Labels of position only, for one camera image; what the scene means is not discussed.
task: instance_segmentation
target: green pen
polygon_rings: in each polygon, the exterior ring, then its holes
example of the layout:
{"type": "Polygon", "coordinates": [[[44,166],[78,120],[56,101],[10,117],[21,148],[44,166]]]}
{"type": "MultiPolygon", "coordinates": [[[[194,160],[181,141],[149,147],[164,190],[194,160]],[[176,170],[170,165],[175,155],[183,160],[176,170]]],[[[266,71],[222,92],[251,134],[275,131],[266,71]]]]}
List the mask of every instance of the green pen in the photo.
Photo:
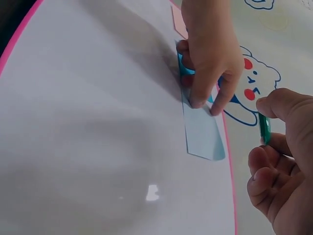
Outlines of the green pen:
{"type": "Polygon", "coordinates": [[[260,128],[261,138],[264,144],[268,145],[270,141],[270,122],[266,116],[260,113],[258,114],[259,114],[259,128],[260,128]]]}

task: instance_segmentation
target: cartoon dog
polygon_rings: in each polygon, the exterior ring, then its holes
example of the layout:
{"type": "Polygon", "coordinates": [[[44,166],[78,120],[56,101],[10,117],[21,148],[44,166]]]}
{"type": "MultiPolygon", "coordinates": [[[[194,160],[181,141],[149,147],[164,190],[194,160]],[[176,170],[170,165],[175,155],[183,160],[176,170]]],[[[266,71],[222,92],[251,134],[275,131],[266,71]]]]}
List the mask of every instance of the cartoon dog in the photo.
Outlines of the cartoon dog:
{"type": "Polygon", "coordinates": [[[277,89],[281,75],[273,67],[254,58],[247,48],[241,47],[241,49],[245,60],[245,69],[237,90],[224,111],[228,116],[244,125],[255,126],[258,123],[256,100],[277,89]]]}
{"type": "Polygon", "coordinates": [[[245,0],[245,3],[256,10],[271,10],[275,0],[245,0]]]}

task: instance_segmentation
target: blue paper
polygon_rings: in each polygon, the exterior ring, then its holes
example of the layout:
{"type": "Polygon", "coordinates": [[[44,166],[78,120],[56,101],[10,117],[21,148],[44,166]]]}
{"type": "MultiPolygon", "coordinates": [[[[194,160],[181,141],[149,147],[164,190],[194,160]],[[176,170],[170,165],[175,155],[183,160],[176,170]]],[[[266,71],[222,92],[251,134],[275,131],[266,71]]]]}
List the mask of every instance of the blue paper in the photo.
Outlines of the blue paper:
{"type": "MultiPolygon", "coordinates": [[[[191,75],[195,72],[187,69],[181,62],[182,55],[178,54],[180,76],[191,75]]],[[[188,91],[182,90],[182,105],[185,121],[187,152],[209,160],[222,160],[225,150],[215,118],[210,115],[209,107],[193,109],[188,101],[188,91]]]]}

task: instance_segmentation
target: hand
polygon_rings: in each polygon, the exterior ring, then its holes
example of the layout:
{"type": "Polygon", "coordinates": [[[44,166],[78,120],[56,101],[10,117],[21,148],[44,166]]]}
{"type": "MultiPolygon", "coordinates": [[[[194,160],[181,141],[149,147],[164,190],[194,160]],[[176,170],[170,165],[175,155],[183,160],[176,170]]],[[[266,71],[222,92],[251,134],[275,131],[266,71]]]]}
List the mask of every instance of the hand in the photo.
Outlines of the hand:
{"type": "Polygon", "coordinates": [[[232,26],[230,1],[183,0],[181,12],[189,38],[178,43],[177,51],[183,55],[184,66],[195,70],[194,76],[182,78],[182,84],[191,87],[191,106],[200,108],[223,75],[211,109],[211,114],[217,115],[233,97],[244,68],[232,26]]]}
{"type": "Polygon", "coordinates": [[[288,89],[257,101],[257,109],[286,123],[286,135],[272,133],[268,146],[249,155],[252,204],[277,235],[313,234],[313,97],[288,89]]]}

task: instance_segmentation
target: pink border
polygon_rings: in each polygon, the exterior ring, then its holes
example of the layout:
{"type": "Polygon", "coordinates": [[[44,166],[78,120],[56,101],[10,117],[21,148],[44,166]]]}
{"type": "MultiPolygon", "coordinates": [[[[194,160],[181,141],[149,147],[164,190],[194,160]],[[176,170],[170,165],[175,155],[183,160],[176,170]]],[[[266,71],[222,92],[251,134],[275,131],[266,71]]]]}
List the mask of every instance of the pink border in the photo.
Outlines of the pink border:
{"type": "MultiPolygon", "coordinates": [[[[173,0],[170,0],[171,4],[173,7],[179,7],[173,2],[173,0]]],[[[173,16],[173,25],[174,25],[174,30],[177,32],[182,38],[184,38],[175,28],[175,20],[173,16]]],[[[227,126],[226,126],[226,119],[225,119],[225,113],[222,113],[223,117],[223,123],[224,123],[224,130],[225,130],[225,135],[226,135],[226,142],[227,142],[227,149],[228,149],[228,159],[229,159],[229,167],[230,167],[230,176],[231,176],[231,186],[232,186],[232,191],[233,191],[233,203],[234,203],[234,219],[235,219],[235,235],[238,235],[238,215],[237,215],[237,194],[235,190],[235,178],[234,178],[234,170],[233,170],[233,161],[230,153],[230,143],[229,143],[229,137],[228,137],[228,131],[227,131],[227,126]]]]}
{"type": "MultiPolygon", "coordinates": [[[[14,32],[12,38],[10,39],[8,45],[6,46],[2,56],[0,57],[0,76],[3,72],[4,66],[6,65],[6,62],[8,61],[13,48],[20,38],[21,34],[23,33],[25,27],[27,26],[30,19],[33,17],[33,15],[36,13],[39,6],[43,3],[44,0],[37,0],[34,5],[31,7],[29,12],[26,14],[16,31],[14,32]]],[[[225,114],[222,113],[223,116],[223,123],[224,123],[224,129],[226,134],[226,141],[227,141],[227,148],[228,148],[228,158],[229,158],[229,165],[230,165],[230,175],[231,175],[231,184],[232,184],[232,191],[233,191],[233,202],[234,202],[234,217],[235,217],[235,235],[238,235],[238,220],[237,220],[237,207],[236,207],[236,190],[235,190],[235,183],[234,183],[234,171],[233,171],[233,163],[232,163],[232,157],[230,154],[230,144],[229,144],[229,138],[228,138],[228,131],[226,127],[226,120],[225,120],[225,114]]]]}
{"type": "Polygon", "coordinates": [[[5,47],[5,49],[4,49],[3,53],[2,53],[2,56],[0,57],[0,76],[1,76],[1,74],[3,72],[3,69],[4,69],[4,66],[6,65],[6,62],[8,61],[8,59],[9,59],[9,57],[10,57],[12,51],[13,51],[13,48],[14,48],[16,42],[20,38],[20,36],[23,33],[26,25],[28,24],[30,19],[33,17],[33,15],[37,11],[37,9],[41,5],[41,3],[43,3],[43,1],[44,0],[37,0],[34,3],[34,5],[30,8],[28,13],[24,17],[24,19],[22,20],[22,22],[20,23],[18,28],[16,29],[16,31],[14,32],[14,34],[11,37],[8,45],[5,47]]]}

